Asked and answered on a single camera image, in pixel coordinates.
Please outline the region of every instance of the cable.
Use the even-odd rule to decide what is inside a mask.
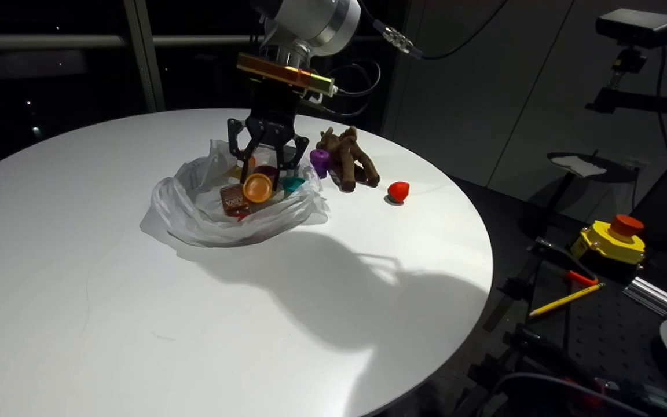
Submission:
[[[661,147],[664,147],[664,153],[667,153],[667,125],[664,125],[664,118],[661,118],[661,81],[664,81],[664,68],[667,68],[667,53],[664,49],[659,49],[659,68],[657,68],[657,81],[654,81],[654,116],[657,116],[657,127],[659,127],[659,137],[661,137]],[[667,246],[667,229],[664,235],[659,236],[659,249]]]
[[[548,66],[548,58],[551,58],[551,53],[554,53],[555,47],[557,47],[557,39],[560,39],[560,35],[563,35],[565,27],[566,27],[566,20],[569,20],[572,7],[573,7],[573,0],[566,2],[566,10],[565,10],[565,14],[563,14],[563,21],[560,21],[555,35],[551,38],[551,45],[548,45],[548,49],[546,49],[546,53],[543,53],[543,61],[542,61],[542,66],[540,66],[540,72],[534,75],[533,87],[529,87],[527,95],[526,95],[524,103],[520,103],[520,109],[519,109],[519,115],[517,115],[517,118],[514,118],[514,125],[512,125],[506,139],[505,139],[502,147],[499,147],[498,161],[494,162],[494,170],[490,170],[489,182],[487,182],[483,188],[489,188],[489,185],[494,184],[494,176],[495,176],[495,173],[498,173],[498,168],[499,168],[499,162],[502,162],[502,159],[505,159],[505,151],[510,149],[510,145],[512,145],[512,139],[514,139],[514,135],[517,135],[517,130],[519,130],[519,123],[520,123],[520,118],[524,118],[524,112],[527,109],[527,103],[533,101],[533,95],[534,95],[534,91],[536,91],[536,87],[540,87],[540,79],[542,79],[542,75],[543,75],[543,71],[546,71],[546,66]]]
[[[346,68],[359,71],[359,75],[364,75],[364,78],[368,79],[368,89],[364,89],[364,91],[345,91],[345,89],[338,87],[338,94],[341,94],[341,95],[346,95],[346,98],[365,98],[365,95],[374,94],[378,87],[382,83],[382,68],[380,68],[380,64],[378,64],[378,61],[362,61],[362,64],[371,64],[371,66],[374,68],[374,79],[371,79],[371,78],[365,75],[365,71],[355,61],[355,64],[350,64]]]
[[[630,416],[639,416],[639,417],[645,417],[645,416],[649,416],[649,412],[641,412],[641,411],[636,411],[636,409],[631,409],[631,405],[626,405],[626,403],[620,403],[620,401],[615,401],[615,398],[610,398],[610,396],[606,396],[606,395],[585,390],[584,386],[573,386],[573,383],[569,383],[569,380],[560,380],[560,378],[551,378],[551,376],[542,376],[542,373],[510,373],[510,376],[499,378],[490,393],[494,393],[494,395],[499,393],[499,387],[502,387],[505,383],[510,383],[510,380],[542,380],[542,383],[560,386],[560,387],[565,387],[565,390],[573,390],[573,393],[580,393],[580,395],[585,395],[585,396],[600,398],[600,401],[604,401],[604,403],[608,403],[608,405],[614,405],[614,409],[619,409],[619,411],[626,411],[626,412],[630,412]]]
[[[374,68],[378,68],[378,78],[374,78],[374,81],[371,79],[371,75],[362,68],[362,66],[350,66],[350,68],[355,68],[355,71],[359,71],[359,75],[364,78],[364,81],[368,83],[368,94],[365,91],[357,91],[357,94],[350,94],[346,98],[368,98],[374,89],[378,89],[378,83],[380,83],[380,79],[382,79],[382,68],[380,68],[380,64],[378,61],[368,61],[368,64],[373,64]],[[338,109],[331,109],[331,107],[326,107],[326,104],[314,104],[314,103],[307,103],[307,101],[300,101],[307,109],[312,109],[312,112],[321,112],[321,115],[331,115],[331,116],[338,116],[338,118],[357,118],[357,116],[362,116],[364,112],[368,112],[371,109],[371,104],[373,104],[373,101],[368,98],[362,107],[357,107],[355,112],[338,112]]]
[[[639,185],[639,170],[635,170],[630,213],[631,213],[635,207],[636,207],[636,185]]]
[[[415,57],[416,57],[418,61],[446,61],[446,58],[451,58],[454,53],[459,53],[459,51],[463,51],[467,45],[472,45],[472,43],[495,21],[495,16],[505,10],[506,2],[510,2],[510,0],[499,0],[499,2],[495,5],[495,10],[494,10],[463,43],[459,43],[454,49],[443,51],[443,53],[433,53],[433,57],[426,57],[426,53],[416,51]]]

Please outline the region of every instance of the toy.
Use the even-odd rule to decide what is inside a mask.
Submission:
[[[371,188],[380,184],[380,175],[373,161],[357,145],[355,127],[345,130],[338,137],[333,135],[333,130],[321,132],[314,149],[331,156],[331,176],[342,192],[351,192],[357,182]]]
[[[312,166],[316,179],[326,179],[326,175],[329,175],[329,170],[331,170],[331,153],[324,151],[324,149],[314,149],[314,151],[311,153],[311,166]]]
[[[390,205],[402,205],[404,197],[407,197],[407,192],[409,192],[409,184],[396,182],[396,184],[390,184],[390,185],[386,188],[386,200],[388,200]]]
[[[219,190],[219,200],[223,200],[223,211],[232,219],[245,219],[247,213],[247,201],[243,197],[240,185],[228,185]]]

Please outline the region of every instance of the table surface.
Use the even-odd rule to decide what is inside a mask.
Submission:
[[[0,162],[0,417],[364,416],[429,378],[494,280],[469,200],[418,156],[359,135],[380,188],[324,182],[326,226],[191,249],[152,185],[243,109],[82,127]],[[311,142],[345,125],[297,118]],[[384,201],[409,182],[404,207]]]

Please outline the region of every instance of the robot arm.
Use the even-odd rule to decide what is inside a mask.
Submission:
[[[249,0],[261,16],[267,47],[277,47],[277,64],[307,68],[312,57],[333,57],[357,34],[357,0]]]

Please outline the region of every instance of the plastic bag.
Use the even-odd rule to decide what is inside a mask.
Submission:
[[[166,229],[185,243],[243,246],[271,240],[302,222],[326,222],[329,210],[319,195],[321,185],[311,168],[306,184],[279,201],[252,211],[243,221],[225,213],[219,190],[232,185],[227,173],[236,161],[227,142],[211,142],[211,156],[182,166],[176,176],[161,179],[151,197]]]

